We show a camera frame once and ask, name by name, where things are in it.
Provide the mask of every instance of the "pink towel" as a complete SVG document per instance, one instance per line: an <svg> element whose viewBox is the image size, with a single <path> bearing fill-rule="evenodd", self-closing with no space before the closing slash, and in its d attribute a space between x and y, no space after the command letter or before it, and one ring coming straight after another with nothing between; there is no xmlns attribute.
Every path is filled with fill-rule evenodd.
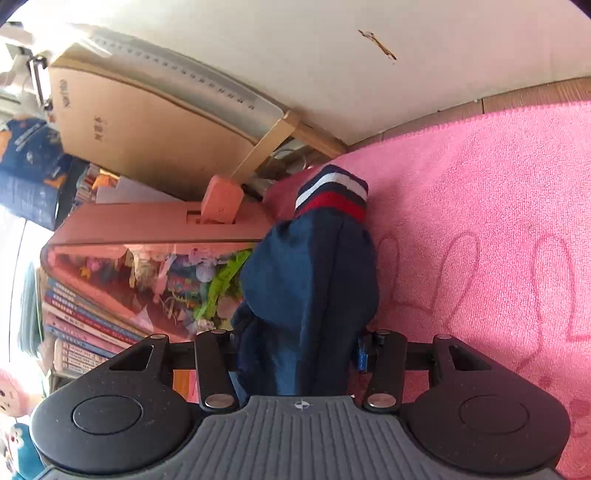
<svg viewBox="0 0 591 480"><path fill-rule="evenodd" d="M335 163L369 184L371 327L451 333L557 397L572 422L558 469L591 479L591 103L483 115ZM269 191L277 219L311 174ZM408 399L426 388L407 377Z"/></svg>

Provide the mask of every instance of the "blue plush toy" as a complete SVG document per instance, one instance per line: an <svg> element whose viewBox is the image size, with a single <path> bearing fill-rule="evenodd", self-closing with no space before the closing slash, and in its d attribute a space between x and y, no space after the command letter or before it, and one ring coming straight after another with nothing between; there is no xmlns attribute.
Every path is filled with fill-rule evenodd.
<svg viewBox="0 0 591 480"><path fill-rule="evenodd" d="M44 467L31 440L29 425L15 423L7 433L7 443L7 461L12 466L12 480L34 480Z"/></svg>

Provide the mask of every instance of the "white stripe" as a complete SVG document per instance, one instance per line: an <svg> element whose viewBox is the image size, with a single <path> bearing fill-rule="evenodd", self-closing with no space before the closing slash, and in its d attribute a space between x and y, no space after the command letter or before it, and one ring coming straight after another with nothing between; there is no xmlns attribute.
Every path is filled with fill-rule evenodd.
<svg viewBox="0 0 591 480"><path fill-rule="evenodd" d="M327 183L338 183L343 187L346 187L347 190L352 191L357 196L361 197L363 200L368 199L368 194L365 189L354 179L351 177L343 174L343 173L327 173L323 177L319 178L316 183L314 183L309 189L307 189L304 193L302 193L295 202L295 208L299 208L299 206L304 203L310 196L322 185Z"/></svg>

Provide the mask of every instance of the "striped cuff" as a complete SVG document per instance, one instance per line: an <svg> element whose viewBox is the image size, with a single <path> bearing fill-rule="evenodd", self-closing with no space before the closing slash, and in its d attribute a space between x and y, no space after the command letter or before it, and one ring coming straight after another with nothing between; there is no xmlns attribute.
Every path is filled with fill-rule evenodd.
<svg viewBox="0 0 591 480"><path fill-rule="evenodd" d="M295 201L295 216L315 208L337 209L358 222L365 220L368 184L350 172L327 165L304 183Z"/></svg>

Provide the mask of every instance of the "white wall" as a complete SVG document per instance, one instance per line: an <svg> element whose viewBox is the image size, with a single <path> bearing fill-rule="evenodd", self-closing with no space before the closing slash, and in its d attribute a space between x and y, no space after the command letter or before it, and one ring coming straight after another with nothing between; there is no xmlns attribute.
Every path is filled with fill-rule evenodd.
<svg viewBox="0 0 591 480"><path fill-rule="evenodd" d="M30 0L14 20L51 17L194 57L347 143L483 96L591 74L591 20L569 0Z"/></svg>

